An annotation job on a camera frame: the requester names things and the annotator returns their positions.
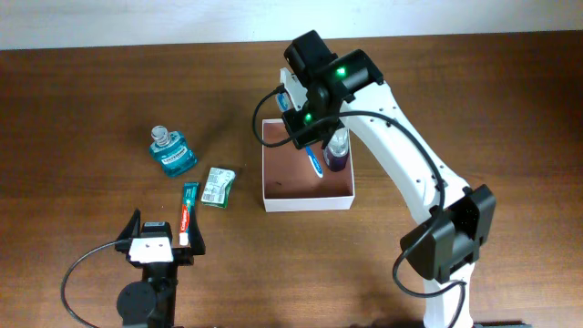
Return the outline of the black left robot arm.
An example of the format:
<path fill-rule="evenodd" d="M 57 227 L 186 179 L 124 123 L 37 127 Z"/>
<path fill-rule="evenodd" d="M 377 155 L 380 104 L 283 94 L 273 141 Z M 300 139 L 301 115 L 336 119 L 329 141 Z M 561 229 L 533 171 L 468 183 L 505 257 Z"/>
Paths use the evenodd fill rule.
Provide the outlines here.
<path fill-rule="evenodd" d="M 117 311 L 124 327 L 175 325 L 178 270 L 191 266 L 196 256 L 206 253 L 197 220 L 188 217 L 184 227 L 188 245 L 174 247 L 169 223 L 141 223 L 140 210 L 135 210 L 118 235 L 115 250 L 142 270 L 141 279 L 128 284 L 118 295 Z"/>

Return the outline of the blue white toothbrush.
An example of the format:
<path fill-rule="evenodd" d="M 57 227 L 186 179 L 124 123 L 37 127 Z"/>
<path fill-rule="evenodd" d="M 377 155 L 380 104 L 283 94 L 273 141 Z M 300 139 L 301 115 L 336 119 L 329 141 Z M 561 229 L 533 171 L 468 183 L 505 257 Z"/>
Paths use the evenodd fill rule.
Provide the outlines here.
<path fill-rule="evenodd" d="M 292 104 L 291 98 L 289 94 L 284 91 L 276 96 L 276 102 L 281 112 L 285 112 L 290 109 L 294 109 L 294 105 Z M 305 151 L 308 155 L 308 158 L 311 162 L 312 168 L 319 179 L 323 178 L 323 169 L 320 165 L 319 160 L 316 158 L 315 154 L 313 153 L 310 147 L 306 147 Z"/>

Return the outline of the purple liquid bottle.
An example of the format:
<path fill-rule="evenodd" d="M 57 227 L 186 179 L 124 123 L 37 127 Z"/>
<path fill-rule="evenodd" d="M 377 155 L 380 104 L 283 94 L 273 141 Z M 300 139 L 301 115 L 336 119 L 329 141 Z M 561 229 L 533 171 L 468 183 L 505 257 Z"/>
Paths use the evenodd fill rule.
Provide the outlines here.
<path fill-rule="evenodd" d="M 338 172 L 345 168 L 350 154 L 350 141 L 348 128 L 340 128 L 335 131 L 323 150 L 323 158 L 328 169 Z"/>

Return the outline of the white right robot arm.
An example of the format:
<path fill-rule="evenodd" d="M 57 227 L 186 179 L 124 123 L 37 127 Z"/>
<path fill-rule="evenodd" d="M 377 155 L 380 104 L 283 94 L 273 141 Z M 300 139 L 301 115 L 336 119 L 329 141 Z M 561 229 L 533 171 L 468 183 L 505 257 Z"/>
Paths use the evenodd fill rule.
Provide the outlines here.
<path fill-rule="evenodd" d="M 400 240 L 393 269 L 404 262 L 424 280 L 427 327 L 471 327 L 469 283 L 487 242 L 496 197 L 475 189 L 431 150 L 398 107 L 378 67 L 362 50 L 339 57 L 326 48 L 288 47 L 291 67 L 281 82 L 291 97 L 304 94 L 283 115 L 298 149 L 327 144 L 348 128 L 373 153 L 404 198 L 417 226 Z"/>

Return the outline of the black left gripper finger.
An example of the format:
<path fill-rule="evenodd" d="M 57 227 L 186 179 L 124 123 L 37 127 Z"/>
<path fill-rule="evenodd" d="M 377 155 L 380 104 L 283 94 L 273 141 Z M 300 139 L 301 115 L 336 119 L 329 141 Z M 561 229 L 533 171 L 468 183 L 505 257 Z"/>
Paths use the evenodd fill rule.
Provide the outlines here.
<path fill-rule="evenodd" d="M 122 232 L 119 233 L 117 240 L 129 240 L 137 238 L 140 233 L 140 210 L 135 209 L 130 220 L 128 221 Z"/>
<path fill-rule="evenodd" d="M 205 255 L 206 245 L 201 235 L 199 225 L 196 218 L 196 213 L 192 211 L 189 214 L 189 246 L 193 255 Z"/>

